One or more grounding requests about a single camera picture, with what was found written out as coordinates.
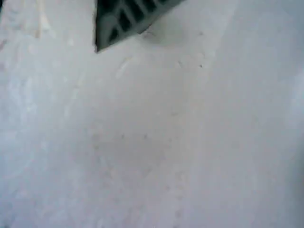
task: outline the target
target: black object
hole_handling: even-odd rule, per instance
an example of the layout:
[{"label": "black object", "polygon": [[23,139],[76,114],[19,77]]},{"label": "black object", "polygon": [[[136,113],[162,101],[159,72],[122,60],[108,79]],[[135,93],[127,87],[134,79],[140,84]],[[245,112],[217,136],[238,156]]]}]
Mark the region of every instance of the black object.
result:
[{"label": "black object", "polygon": [[3,2],[4,2],[4,0],[0,0],[0,13],[2,11]]},{"label": "black object", "polygon": [[144,32],[182,0],[96,0],[96,52]]}]

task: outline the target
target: dark triangular object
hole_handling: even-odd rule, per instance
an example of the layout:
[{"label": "dark triangular object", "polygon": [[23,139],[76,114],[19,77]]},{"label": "dark triangular object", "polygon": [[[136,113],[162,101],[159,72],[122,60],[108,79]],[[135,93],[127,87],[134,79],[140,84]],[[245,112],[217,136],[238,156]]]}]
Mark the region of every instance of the dark triangular object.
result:
[{"label": "dark triangular object", "polygon": [[145,31],[182,0],[96,0],[95,46],[100,51]]}]

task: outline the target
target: dark object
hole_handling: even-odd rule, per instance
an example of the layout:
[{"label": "dark object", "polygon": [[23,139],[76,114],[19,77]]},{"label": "dark object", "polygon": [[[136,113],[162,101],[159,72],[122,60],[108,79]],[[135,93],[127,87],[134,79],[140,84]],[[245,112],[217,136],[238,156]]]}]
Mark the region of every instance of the dark object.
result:
[{"label": "dark object", "polygon": [[4,0],[0,0],[0,13],[2,11],[3,2],[4,2]]},{"label": "dark object", "polygon": [[96,0],[96,52],[144,32],[182,0]]}]

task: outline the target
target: vent slot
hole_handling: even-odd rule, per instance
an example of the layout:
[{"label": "vent slot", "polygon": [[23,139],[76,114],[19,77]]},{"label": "vent slot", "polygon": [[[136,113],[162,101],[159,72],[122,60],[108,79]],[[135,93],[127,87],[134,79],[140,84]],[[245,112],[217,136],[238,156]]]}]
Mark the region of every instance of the vent slot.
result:
[{"label": "vent slot", "polygon": [[111,33],[111,35],[110,35],[110,37],[109,37],[109,43],[112,43],[113,41],[115,41],[117,38],[119,37],[119,34],[118,34],[118,30],[116,29],[116,28],[114,28],[113,30],[112,30],[112,33]]},{"label": "vent slot", "polygon": [[122,30],[124,32],[127,32],[131,29],[132,24],[131,24],[130,20],[128,19],[125,12],[123,12],[123,11],[120,12],[118,20],[119,20],[119,24],[122,27]]},{"label": "vent slot", "polygon": [[142,0],[142,3],[145,5],[145,7],[150,13],[156,10],[156,5],[153,0]]},{"label": "vent slot", "polygon": [[158,0],[160,3],[165,4],[168,0]]},{"label": "vent slot", "polygon": [[144,14],[141,11],[140,7],[136,4],[136,2],[134,0],[127,0],[125,3],[132,12],[132,15],[136,22],[141,22],[144,18]]},{"label": "vent slot", "polygon": [[118,0],[99,0],[98,3],[101,4],[101,10],[103,12],[112,12],[118,3]]}]

